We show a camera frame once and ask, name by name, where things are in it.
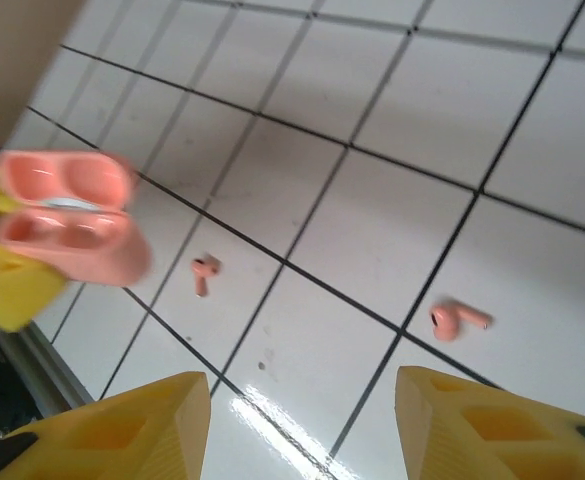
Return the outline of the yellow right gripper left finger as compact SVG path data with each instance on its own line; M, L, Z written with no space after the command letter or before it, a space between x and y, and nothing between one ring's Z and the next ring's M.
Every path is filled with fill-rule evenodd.
M205 374L176 374L8 434L0 479L198 479L210 416Z

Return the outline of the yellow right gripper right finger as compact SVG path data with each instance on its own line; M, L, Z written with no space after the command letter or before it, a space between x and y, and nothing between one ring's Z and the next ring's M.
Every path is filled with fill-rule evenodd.
M585 479L585 416L419 366L397 371L410 479Z

